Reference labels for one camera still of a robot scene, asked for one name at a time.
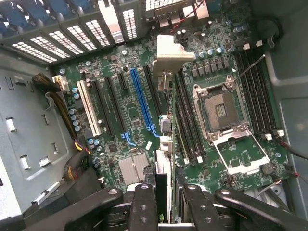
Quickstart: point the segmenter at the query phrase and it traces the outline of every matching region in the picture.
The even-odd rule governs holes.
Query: motherboard
[[[249,5],[239,4],[174,29],[152,26],[141,40],[54,67],[58,78],[65,77],[62,87],[75,131],[106,187],[125,191],[142,182],[144,167],[155,163],[160,136],[170,132],[173,168],[183,169],[187,182],[210,193],[248,190],[287,177],[286,150],[271,137],[282,131],[265,62],[250,67],[263,54],[250,16]],[[175,43],[195,54],[174,74],[168,90],[158,89],[153,75],[159,34],[173,35]],[[218,139],[230,128],[237,137]],[[257,170],[249,169],[252,163],[259,163]]]

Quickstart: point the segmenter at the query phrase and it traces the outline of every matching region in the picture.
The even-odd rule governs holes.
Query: cable
[[[258,197],[258,196],[260,196],[260,195],[261,195],[262,193],[264,193],[266,190],[270,189],[272,186],[274,186],[274,185],[276,185],[276,184],[279,184],[280,182],[281,182],[281,180],[279,180],[279,181],[277,181],[277,182],[274,182],[274,183],[270,184],[269,186],[265,187],[264,189],[262,189],[262,190],[255,196],[255,198]]]
[[[177,28],[182,22],[185,21],[186,18],[188,18],[192,13],[194,13],[202,4],[204,3],[204,0],[197,5],[188,15],[186,15],[184,18],[182,18],[178,24],[176,24],[171,30],[170,30],[170,34],[173,33],[174,29]]]
[[[295,155],[297,157],[303,158],[305,160],[308,160],[308,157],[305,157],[305,155],[299,151],[296,151],[295,149],[293,149],[289,144],[287,144],[286,142],[281,141],[280,139],[278,139],[278,143],[284,147],[286,150],[289,151],[290,154]]]

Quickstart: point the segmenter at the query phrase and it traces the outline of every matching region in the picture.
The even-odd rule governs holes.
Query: wire bundle
[[[80,175],[84,170],[89,167],[90,152],[81,144],[81,142],[77,138],[66,105],[61,99],[61,97],[57,94],[57,92],[61,91],[59,85],[57,83],[53,83],[43,73],[39,73],[32,77],[32,81],[34,83],[34,86],[40,89],[44,94],[50,92],[50,97],[53,99],[55,105],[57,106],[60,115],[65,123],[65,126],[68,129],[68,132],[74,140],[75,147],[79,151],[79,153],[72,156],[66,162],[63,169],[63,178],[65,180],[76,180],[78,179],[78,175]]]

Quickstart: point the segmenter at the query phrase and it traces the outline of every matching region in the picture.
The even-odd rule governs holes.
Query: chip
[[[115,144],[115,143],[110,144],[110,145],[108,146],[108,148],[109,148],[109,151],[110,151],[111,153],[117,151],[117,148],[116,148],[116,144]]]

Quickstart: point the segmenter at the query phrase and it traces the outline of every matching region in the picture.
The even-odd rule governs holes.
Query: electronic component
[[[61,90],[69,92],[69,86],[65,76],[62,75],[53,76],[52,81],[54,83],[58,83]]]
[[[115,144],[115,143],[108,145],[108,148],[109,148],[109,151],[110,151],[111,153],[117,151],[117,147],[116,147],[116,144]]]
[[[119,166],[125,184],[142,182],[144,180],[143,169],[147,165],[149,161],[144,153],[120,160]]]
[[[86,87],[86,82],[84,80],[77,81],[77,86],[80,92],[81,100],[85,107],[91,131],[94,136],[101,135],[101,128],[99,127],[97,122],[96,113],[94,111],[92,100]]]

